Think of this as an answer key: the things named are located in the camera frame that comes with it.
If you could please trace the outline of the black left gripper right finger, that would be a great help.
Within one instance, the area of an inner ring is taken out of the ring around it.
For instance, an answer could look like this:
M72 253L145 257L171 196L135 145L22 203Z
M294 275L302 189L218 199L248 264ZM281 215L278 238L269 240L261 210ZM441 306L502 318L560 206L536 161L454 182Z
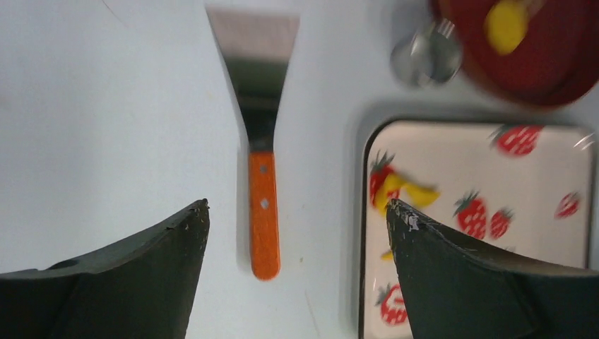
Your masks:
M414 338L597 338L598 272L454 230L402 200L389 244Z

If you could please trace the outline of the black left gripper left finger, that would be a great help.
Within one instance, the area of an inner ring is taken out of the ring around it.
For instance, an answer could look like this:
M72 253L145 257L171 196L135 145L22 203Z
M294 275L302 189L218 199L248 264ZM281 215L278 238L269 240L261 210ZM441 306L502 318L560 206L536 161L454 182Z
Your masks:
M210 229L206 199L101 249L1 275L2 338L184 338Z

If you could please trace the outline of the strawberry print tray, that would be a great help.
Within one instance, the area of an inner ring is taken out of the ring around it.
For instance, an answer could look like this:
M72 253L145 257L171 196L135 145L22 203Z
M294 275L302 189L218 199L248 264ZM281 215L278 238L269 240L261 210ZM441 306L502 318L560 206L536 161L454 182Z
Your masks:
M364 150L359 336L409 338L386 231L373 207L390 173L440 197L421 211L517 254L585 268L593 212L595 136L579 126L389 122Z

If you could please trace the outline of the yellow dough trimmings strip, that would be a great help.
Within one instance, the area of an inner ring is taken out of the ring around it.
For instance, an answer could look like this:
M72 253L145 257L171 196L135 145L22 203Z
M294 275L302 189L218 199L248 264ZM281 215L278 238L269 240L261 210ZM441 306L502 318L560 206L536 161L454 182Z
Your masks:
M377 189L371 188L371 193L373 207L382 216L386 215L386 206L392 199L406 198L412 207L422 210L441 195L435 186L418 184L396 173L388 174Z

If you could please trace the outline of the red round plate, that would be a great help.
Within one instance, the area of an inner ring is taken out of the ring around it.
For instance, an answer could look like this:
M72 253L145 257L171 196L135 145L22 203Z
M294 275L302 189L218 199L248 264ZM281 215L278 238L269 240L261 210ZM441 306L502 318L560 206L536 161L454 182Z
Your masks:
M487 39L495 1L431 1L433 16L451 21L463 47L463 72L501 99L560 107L598 83L598 2L544 1L523 40L501 55Z

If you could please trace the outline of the orange handled scraper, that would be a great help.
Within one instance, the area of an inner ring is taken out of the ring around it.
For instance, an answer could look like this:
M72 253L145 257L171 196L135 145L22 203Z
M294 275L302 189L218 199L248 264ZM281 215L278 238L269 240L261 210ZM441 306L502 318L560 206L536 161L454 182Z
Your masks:
M251 269L269 281L280 272L275 126L300 18L215 6L206 12L248 138Z

